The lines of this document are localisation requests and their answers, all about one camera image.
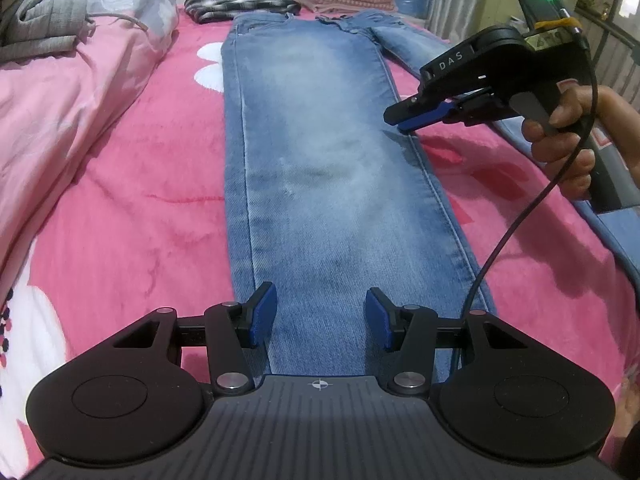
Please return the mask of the blue denim jeans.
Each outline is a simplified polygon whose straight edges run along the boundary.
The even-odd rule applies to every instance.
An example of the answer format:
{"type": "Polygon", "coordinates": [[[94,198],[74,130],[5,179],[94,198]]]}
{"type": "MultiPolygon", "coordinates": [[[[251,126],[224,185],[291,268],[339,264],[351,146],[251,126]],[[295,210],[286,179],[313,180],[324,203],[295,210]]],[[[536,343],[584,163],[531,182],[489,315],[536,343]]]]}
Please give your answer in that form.
{"type": "Polygon", "coordinates": [[[392,359],[364,296],[457,318],[480,266],[546,185],[520,124],[402,134],[386,107],[446,44],[397,16],[250,13],[221,49],[235,296],[278,291],[255,375],[373,375],[392,359]]]}

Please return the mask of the pink floral bed blanket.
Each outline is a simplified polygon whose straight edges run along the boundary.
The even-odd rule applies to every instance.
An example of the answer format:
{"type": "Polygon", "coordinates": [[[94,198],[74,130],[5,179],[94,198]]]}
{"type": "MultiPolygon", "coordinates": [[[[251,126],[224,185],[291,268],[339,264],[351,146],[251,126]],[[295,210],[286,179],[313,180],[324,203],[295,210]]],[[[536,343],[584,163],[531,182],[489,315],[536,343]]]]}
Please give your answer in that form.
{"type": "Polygon", "coordinates": [[[198,315],[238,298],[224,198],[227,32],[180,27],[142,95],[88,151],[32,242],[1,339],[7,477],[40,460],[24,408],[44,375],[158,307],[198,315]]]}

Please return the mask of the black white plaid garment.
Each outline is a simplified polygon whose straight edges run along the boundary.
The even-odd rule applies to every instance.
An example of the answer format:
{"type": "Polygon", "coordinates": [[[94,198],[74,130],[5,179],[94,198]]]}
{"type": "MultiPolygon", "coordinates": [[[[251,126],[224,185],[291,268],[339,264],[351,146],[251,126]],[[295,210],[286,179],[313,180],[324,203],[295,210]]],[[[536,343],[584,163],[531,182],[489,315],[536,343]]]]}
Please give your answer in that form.
{"type": "Polygon", "coordinates": [[[295,0],[186,0],[184,12],[196,24],[231,21],[245,12],[299,14],[295,0]]]}

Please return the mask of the pink grey floral duvet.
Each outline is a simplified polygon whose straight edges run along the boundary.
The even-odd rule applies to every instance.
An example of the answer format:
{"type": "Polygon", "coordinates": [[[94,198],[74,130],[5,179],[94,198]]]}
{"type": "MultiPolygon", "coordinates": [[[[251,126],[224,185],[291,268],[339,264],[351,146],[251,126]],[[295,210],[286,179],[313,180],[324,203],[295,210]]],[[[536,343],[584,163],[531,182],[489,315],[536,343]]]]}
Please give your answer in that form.
{"type": "Polygon", "coordinates": [[[1,63],[1,281],[171,45],[177,0],[88,0],[73,51],[1,63]]]}

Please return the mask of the grey knit garment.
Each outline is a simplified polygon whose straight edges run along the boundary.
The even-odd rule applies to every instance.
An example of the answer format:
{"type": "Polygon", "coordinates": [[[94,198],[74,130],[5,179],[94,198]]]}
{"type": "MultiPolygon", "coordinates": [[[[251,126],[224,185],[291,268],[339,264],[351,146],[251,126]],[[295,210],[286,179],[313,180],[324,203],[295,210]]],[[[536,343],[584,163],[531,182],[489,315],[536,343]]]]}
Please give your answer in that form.
{"type": "Polygon", "coordinates": [[[16,0],[1,19],[1,63],[74,50],[88,0],[16,0]]]}

